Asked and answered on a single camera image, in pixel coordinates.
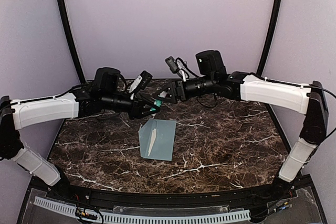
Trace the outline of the white green glue stick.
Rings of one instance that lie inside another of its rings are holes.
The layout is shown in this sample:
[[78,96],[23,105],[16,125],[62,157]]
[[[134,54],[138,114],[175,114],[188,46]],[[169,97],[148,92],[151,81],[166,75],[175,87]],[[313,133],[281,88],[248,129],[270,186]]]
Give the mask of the white green glue stick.
[[[167,92],[165,92],[165,91],[161,92],[161,93],[158,95],[159,98],[165,98],[166,96],[167,96]],[[161,104],[162,104],[162,101],[156,99],[156,100],[154,101],[154,104],[155,104],[156,106],[160,107]]]

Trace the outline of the beige ornate letter paper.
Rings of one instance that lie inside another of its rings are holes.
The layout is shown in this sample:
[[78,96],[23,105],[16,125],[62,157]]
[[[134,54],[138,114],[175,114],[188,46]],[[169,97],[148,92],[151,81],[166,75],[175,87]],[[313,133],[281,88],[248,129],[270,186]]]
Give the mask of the beige ornate letter paper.
[[152,152],[152,148],[153,148],[153,145],[154,145],[155,140],[156,140],[156,134],[157,134],[157,128],[154,128],[152,130],[151,137],[150,137],[150,140],[149,140],[149,147],[148,147],[147,156],[150,156],[150,154]]

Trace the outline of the teal paper envelope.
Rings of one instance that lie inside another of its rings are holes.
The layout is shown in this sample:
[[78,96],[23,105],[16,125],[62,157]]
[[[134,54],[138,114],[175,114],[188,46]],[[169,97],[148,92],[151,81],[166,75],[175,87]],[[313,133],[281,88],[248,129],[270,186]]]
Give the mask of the teal paper envelope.
[[[150,156],[147,156],[149,140],[154,128],[157,128],[156,140]],[[159,161],[172,161],[175,132],[175,120],[149,119],[138,131],[141,157]]]

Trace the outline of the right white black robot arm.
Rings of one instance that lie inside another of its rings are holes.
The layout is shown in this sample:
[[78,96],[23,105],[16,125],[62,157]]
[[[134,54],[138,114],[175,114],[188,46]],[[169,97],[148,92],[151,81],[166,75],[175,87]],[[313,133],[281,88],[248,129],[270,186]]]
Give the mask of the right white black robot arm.
[[287,183],[295,179],[318,146],[328,138],[326,90],[318,81],[296,84],[267,79],[255,73],[227,73],[218,50],[199,52],[195,57],[200,75],[169,82],[154,94],[155,99],[176,104],[213,94],[234,101],[280,106],[305,115],[299,138],[279,170],[279,180],[268,187],[269,197],[280,199],[288,191]]

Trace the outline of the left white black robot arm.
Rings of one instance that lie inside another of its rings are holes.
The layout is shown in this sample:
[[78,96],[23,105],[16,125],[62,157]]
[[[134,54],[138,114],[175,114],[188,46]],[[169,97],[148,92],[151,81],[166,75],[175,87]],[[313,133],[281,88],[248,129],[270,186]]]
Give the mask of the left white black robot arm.
[[22,142],[19,130],[54,120],[84,118],[106,110],[127,113],[130,119],[155,114],[160,107],[139,93],[151,79],[152,75],[143,71],[130,86],[119,91],[119,81],[125,81],[120,70],[103,67],[97,69],[92,81],[76,85],[59,95],[29,100],[1,97],[1,159],[17,163],[53,187],[61,200],[71,200],[74,189],[68,185],[66,175]]

